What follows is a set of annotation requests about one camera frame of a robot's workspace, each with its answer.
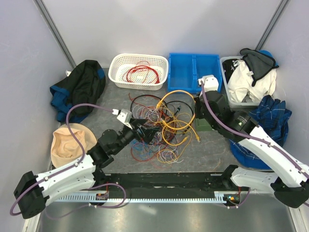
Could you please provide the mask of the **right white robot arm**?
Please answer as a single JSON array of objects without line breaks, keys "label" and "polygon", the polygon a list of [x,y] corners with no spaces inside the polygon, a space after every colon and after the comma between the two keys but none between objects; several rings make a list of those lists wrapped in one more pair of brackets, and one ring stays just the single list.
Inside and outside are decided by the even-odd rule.
[{"label": "right white robot arm", "polygon": [[308,165],[297,161],[246,112],[230,110],[218,91],[201,92],[194,102],[197,118],[206,119],[213,130],[253,152],[271,169],[267,173],[229,165],[221,178],[224,189],[238,186],[261,190],[291,208],[309,203]]}]

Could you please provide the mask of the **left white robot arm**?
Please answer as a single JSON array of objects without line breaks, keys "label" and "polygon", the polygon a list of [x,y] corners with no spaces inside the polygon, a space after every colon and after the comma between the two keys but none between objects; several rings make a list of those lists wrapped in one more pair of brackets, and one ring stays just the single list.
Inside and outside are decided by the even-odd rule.
[{"label": "left white robot arm", "polygon": [[129,125],[119,132],[105,130],[84,157],[45,173],[23,174],[14,190],[13,205],[19,207],[19,214],[24,219],[32,218],[65,195],[84,189],[103,189],[106,178],[102,168],[112,163],[113,157],[131,141],[148,144],[159,131],[159,127],[150,128],[145,123],[145,119],[130,119]]}]

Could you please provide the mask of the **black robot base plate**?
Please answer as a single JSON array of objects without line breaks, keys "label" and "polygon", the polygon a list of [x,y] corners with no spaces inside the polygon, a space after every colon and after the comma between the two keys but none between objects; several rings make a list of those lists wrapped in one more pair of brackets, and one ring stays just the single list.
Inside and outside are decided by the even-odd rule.
[{"label": "black robot base plate", "polygon": [[212,176],[208,172],[199,173],[130,173],[105,174],[98,179],[94,186],[117,183],[127,194],[131,189],[200,189],[202,191],[238,192],[239,188],[226,177]]}]

